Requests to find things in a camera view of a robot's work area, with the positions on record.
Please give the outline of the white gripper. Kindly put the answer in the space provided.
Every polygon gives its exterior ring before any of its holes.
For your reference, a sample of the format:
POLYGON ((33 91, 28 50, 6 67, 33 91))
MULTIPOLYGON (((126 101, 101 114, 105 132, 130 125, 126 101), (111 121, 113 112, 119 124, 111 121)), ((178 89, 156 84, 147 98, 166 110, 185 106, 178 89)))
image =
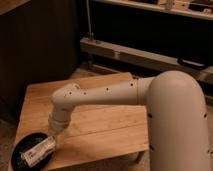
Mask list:
POLYGON ((56 138, 56 148, 60 149, 66 141, 66 135, 60 134, 69 126, 66 122, 57 122, 55 120, 49 121, 49 133, 59 134, 56 138))

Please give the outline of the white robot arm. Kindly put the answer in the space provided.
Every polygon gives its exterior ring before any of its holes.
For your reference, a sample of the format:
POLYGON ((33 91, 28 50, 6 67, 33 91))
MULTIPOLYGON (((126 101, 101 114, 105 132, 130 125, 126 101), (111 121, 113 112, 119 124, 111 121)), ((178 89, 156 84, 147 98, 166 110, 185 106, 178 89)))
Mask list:
POLYGON ((205 96, 181 71, 83 89, 67 84, 52 95, 49 125, 57 133, 80 105, 144 105, 148 115, 150 171, 211 171, 205 96))

